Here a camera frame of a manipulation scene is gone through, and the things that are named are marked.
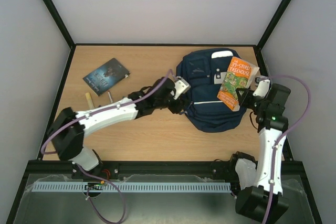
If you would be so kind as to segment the black aluminium frame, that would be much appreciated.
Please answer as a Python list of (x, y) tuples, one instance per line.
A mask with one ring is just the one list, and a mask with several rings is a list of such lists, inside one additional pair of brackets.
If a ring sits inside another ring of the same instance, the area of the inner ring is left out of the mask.
[[(66, 62), (65, 70), (62, 74), (62, 79), (60, 86), (58, 88), (56, 98), (53, 104), (52, 111), (50, 113), (48, 125), (51, 125), (52, 121), (56, 117), (56, 109), (59, 106), (62, 92), (68, 77), (68, 72), (70, 70), (70, 65), (73, 60), (75, 49), (78, 44), (74, 43), (70, 36), (64, 22), (62, 21), (54, 3), (52, 0), (43, 0), (48, 11), (53, 17), (56, 25), (60, 29), (62, 35), (64, 36), (69, 48), (70, 53)], [(265, 35), (269, 36), (273, 31), (276, 23), (280, 20), (280, 16), (283, 14), (287, 8), (290, 0), (282, 0), (276, 13), (274, 14), (270, 24), (266, 28)], [(285, 141), (284, 146), (284, 156), (285, 160), (283, 162), (282, 173), (284, 175), (299, 175), (303, 184), (304, 192), (307, 195), (307, 202), (310, 207), (310, 212), (314, 223), (321, 223), (321, 217), (317, 209), (316, 202), (307, 178), (306, 171), (304, 169), (303, 163), (301, 161), (296, 161), (293, 158), (289, 143)], [(112, 166), (118, 167), (121, 173), (129, 172), (134, 174), (135, 172), (152, 172), (154, 175), (197, 175), (204, 176), (208, 175), (211, 178), (227, 178), (230, 183), (234, 185), (238, 184), (238, 177), (234, 175), (228, 166), (228, 161), (106, 161), (105, 166), (111, 168)], [(70, 163), (68, 161), (43, 161), (42, 155), (39, 154), (36, 159), (28, 162), (25, 169), (22, 181), (20, 182), (17, 194), (15, 196), (12, 208), (9, 212), (7, 218), (7, 223), (14, 223), (15, 218), (18, 215), (19, 203), (23, 197), (24, 186), (27, 185), (28, 176), (30, 174), (69, 174), (70, 173)]]

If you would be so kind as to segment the dark blue paperback book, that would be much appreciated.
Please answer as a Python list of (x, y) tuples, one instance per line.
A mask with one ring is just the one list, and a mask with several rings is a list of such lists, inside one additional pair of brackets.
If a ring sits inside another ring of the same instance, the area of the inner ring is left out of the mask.
[(97, 96), (101, 96), (129, 75), (130, 71), (116, 58), (112, 58), (84, 76), (83, 81)]

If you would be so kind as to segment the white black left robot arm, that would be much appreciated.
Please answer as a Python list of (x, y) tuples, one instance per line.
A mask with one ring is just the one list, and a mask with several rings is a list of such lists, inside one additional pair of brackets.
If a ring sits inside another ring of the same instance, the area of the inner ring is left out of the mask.
[(118, 102), (86, 111), (63, 109), (48, 131), (61, 161), (71, 161), (87, 172), (101, 165), (99, 155), (84, 145), (85, 137), (105, 127), (151, 115), (156, 109), (180, 114), (187, 105), (190, 84), (182, 77), (162, 77), (152, 86), (130, 93)]

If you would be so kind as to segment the red cap marker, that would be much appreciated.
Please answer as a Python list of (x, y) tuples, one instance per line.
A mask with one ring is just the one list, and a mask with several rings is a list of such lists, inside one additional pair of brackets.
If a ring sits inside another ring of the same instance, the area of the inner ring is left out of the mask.
[(108, 97), (109, 97), (111, 104), (113, 104), (113, 98), (112, 98), (111, 92), (107, 91), (107, 93), (108, 93)]

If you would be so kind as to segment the orange green illustrated book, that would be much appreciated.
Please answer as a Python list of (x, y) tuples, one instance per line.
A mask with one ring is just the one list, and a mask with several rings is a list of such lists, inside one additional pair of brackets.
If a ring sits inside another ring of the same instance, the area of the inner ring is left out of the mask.
[(236, 89), (248, 89), (258, 71), (258, 66), (242, 60), (241, 58), (232, 57), (217, 94), (219, 100), (233, 112), (238, 111), (240, 105)]

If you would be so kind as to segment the left controller circuit board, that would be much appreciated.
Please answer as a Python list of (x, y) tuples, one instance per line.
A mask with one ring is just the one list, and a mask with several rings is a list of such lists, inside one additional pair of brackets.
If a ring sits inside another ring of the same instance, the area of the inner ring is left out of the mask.
[(105, 188), (107, 188), (109, 186), (108, 183), (106, 183), (105, 181), (100, 181), (100, 182), (87, 182), (83, 189), (84, 190), (98, 190), (98, 191), (102, 191)]

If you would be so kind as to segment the yellow glue stick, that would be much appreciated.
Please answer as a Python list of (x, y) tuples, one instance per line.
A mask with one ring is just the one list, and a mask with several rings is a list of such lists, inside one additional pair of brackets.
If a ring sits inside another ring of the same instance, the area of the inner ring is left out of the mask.
[(92, 100), (92, 97), (91, 97), (90, 93), (87, 92), (85, 94), (85, 97), (86, 97), (89, 109), (93, 110), (95, 108), (95, 106), (94, 106), (94, 103), (93, 103), (93, 100)]

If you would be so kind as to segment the navy blue student backpack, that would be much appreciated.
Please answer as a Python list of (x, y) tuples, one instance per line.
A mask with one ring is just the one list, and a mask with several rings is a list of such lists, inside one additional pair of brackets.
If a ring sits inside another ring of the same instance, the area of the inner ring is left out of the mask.
[(246, 108), (232, 111), (217, 97), (232, 57), (239, 54), (229, 48), (198, 50), (184, 56), (176, 67), (176, 75), (191, 86), (185, 94), (189, 104), (184, 107), (184, 114), (200, 131), (234, 129), (246, 112)]

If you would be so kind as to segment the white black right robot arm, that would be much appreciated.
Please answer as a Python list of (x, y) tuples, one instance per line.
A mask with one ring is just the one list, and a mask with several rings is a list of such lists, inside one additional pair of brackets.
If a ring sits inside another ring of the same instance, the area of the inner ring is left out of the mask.
[(282, 149), (288, 119), (283, 116), (291, 90), (270, 80), (260, 80), (256, 90), (238, 88), (240, 106), (252, 109), (258, 124), (260, 152), (258, 161), (238, 158), (229, 172), (239, 179), (240, 192), (235, 210), (261, 223), (276, 223), (288, 210), (281, 184)]

